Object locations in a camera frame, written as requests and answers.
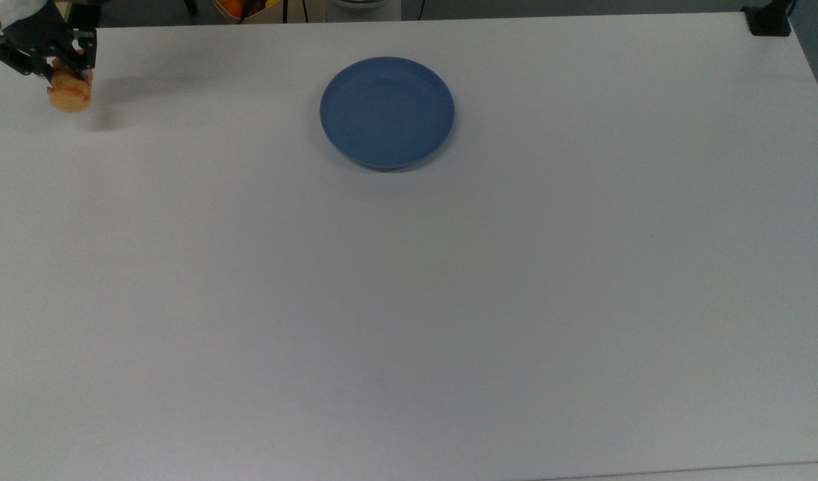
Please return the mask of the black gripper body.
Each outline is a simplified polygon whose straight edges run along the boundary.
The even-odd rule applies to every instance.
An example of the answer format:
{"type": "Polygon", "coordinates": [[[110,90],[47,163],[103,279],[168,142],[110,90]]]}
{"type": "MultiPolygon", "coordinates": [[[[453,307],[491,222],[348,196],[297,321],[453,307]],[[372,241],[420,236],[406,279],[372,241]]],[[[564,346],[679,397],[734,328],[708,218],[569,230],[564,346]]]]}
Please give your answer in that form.
{"type": "Polygon", "coordinates": [[[51,55],[71,51],[72,30],[54,3],[32,4],[33,11],[8,27],[8,38],[28,54],[51,55]]]}

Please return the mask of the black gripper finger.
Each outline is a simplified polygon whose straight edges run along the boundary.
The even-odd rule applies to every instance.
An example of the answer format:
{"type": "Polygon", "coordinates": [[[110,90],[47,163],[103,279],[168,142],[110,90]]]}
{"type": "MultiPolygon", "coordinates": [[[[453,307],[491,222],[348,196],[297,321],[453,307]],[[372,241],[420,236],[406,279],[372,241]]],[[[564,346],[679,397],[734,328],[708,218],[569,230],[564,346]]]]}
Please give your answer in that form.
{"type": "Polygon", "coordinates": [[[76,29],[55,40],[55,58],[77,79],[90,82],[89,73],[96,64],[96,48],[96,29],[76,29]]]}
{"type": "Polygon", "coordinates": [[[37,47],[23,48],[0,37],[0,61],[24,76],[52,76],[52,66],[37,47]]]}

